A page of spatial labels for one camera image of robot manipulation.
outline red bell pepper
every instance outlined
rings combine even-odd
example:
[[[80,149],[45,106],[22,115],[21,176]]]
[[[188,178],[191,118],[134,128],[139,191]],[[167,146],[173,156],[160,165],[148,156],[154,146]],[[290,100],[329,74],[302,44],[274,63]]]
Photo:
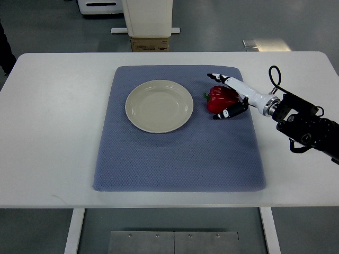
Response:
[[[213,114],[221,113],[240,101],[239,94],[226,86],[213,86],[208,95],[204,93],[204,97],[207,99],[207,110]]]

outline robotic hand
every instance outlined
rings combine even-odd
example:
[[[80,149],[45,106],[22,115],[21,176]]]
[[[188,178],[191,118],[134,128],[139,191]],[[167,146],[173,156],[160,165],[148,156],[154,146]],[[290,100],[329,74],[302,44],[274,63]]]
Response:
[[[276,69],[278,72],[279,81],[277,84],[272,78],[272,69]],[[271,66],[269,69],[269,76],[274,89],[268,94],[260,94],[236,78],[221,74],[207,75],[215,81],[229,86],[244,97],[239,103],[215,115],[214,119],[231,118],[246,111],[248,105],[257,107],[262,115],[271,116],[278,123],[276,125],[278,131],[289,137],[292,152],[303,153],[315,148],[331,156],[332,161],[339,165],[339,149],[337,147],[339,144],[339,124],[329,119],[321,118],[324,115],[322,107],[315,106],[281,88],[281,73],[277,66]],[[282,100],[274,95],[277,90],[284,92]],[[287,117],[292,109],[297,113]],[[321,115],[316,115],[319,109],[322,113]],[[296,148],[295,141],[300,143],[302,147]]]

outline table leg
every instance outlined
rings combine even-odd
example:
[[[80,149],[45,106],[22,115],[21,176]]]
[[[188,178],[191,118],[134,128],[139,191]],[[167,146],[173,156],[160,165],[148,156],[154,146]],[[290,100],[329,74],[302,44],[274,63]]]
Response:
[[[281,254],[271,208],[260,207],[260,215],[263,223],[268,253]]]
[[[69,225],[68,237],[65,247],[65,254],[77,254],[79,239],[81,234],[81,228],[83,226],[85,209],[74,208],[72,219]]]

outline cardboard box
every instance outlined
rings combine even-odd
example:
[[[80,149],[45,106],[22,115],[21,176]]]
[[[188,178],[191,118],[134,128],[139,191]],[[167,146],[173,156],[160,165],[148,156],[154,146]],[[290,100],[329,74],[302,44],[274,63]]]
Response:
[[[169,52],[169,38],[131,38],[132,52]]]

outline blue placemat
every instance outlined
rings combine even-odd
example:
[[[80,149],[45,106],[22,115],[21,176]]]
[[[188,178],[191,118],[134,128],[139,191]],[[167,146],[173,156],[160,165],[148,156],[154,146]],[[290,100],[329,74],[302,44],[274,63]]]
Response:
[[[125,66],[117,69],[108,102],[94,176],[97,191],[251,192],[265,177],[250,111],[213,120],[203,93],[219,85],[207,73],[242,80],[224,66]],[[138,85],[167,79],[192,95],[191,118],[179,129],[152,134],[135,127],[125,113]]]

